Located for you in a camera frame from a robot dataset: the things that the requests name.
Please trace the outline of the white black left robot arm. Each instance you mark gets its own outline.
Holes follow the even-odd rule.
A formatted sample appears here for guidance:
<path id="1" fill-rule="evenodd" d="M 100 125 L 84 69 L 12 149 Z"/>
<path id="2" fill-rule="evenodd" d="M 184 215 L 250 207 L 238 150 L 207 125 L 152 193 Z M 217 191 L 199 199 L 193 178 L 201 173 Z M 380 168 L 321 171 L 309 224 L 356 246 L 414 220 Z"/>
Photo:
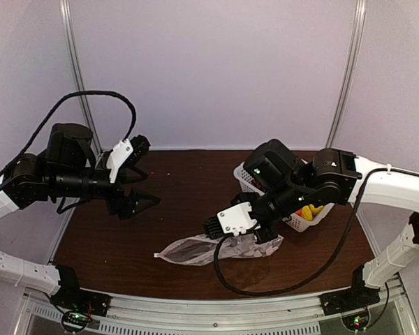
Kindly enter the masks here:
<path id="1" fill-rule="evenodd" d="M 160 203 L 160 198 L 127 184 L 147 179 L 137 162 L 149 151 L 150 143 L 142 135 L 120 141 L 101 160 L 91 150 L 92 131 L 80 124 L 55 124 L 46 150 L 38 155 L 24 152 L 0 173 L 0 219 L 35 202 L 57 203 L 57 213 L 76 205 L 103 200 L 110 215 L 121 220 Z M 41 265 L 0 251 L 0 279 L 16 286 L 33 288 L 60 299 L 72 310 L 87 302 L 75 270 L 61 265 Z"/>

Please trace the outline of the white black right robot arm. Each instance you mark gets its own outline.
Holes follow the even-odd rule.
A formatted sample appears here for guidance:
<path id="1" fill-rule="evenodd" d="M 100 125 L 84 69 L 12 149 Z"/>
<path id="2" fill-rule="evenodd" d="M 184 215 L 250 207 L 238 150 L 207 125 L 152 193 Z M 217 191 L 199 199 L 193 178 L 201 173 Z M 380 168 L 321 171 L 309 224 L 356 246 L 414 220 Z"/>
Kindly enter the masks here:
<path id="1" fill-rule="evenodd" d="M 322 149 L 304 162 L 281 141 L 254 149 L 243 168 L 265 188 L 263 195 L 241 193 L 228 209 L 222 230 L 252 233 L 259 244 L 275 237 L 274 224 L 305 206 L 383 204 L 412 212 L 399 236 L 373 260 L 358 267 L 344 293 L 348 307 L 358 308 L 392 275 L 419 256 L 419 172 L 395 168 L 349 151 Z"/>

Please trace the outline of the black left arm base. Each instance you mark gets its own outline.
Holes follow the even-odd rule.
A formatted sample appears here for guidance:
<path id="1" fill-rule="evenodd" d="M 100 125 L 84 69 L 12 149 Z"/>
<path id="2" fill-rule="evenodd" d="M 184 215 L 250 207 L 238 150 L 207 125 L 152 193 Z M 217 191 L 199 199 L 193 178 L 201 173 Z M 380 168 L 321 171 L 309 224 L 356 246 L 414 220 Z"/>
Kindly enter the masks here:
<path id="1" fill-rule="evenodd" d="M 59 289 L 50 296 L 50 301 L 58 307 L 105 317 L 110 307 L 110 295 L 85 290 L 80 287 L 75 270 L 57 265 Z"/>

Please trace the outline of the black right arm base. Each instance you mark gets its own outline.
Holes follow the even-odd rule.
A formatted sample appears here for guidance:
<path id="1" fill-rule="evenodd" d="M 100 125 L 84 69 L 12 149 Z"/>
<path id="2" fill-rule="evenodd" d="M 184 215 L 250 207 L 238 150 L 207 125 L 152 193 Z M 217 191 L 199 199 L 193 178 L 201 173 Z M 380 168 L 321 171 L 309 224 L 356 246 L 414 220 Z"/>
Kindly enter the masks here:
<path id="1" fill-rule="evenodd" d="M 350 288 L 324 293 L 319 297 L 324 315 L 345 313 L 380 302 L 380 290 L 365 286 L 363 269 L 362 265 L 353 272 Z"/>

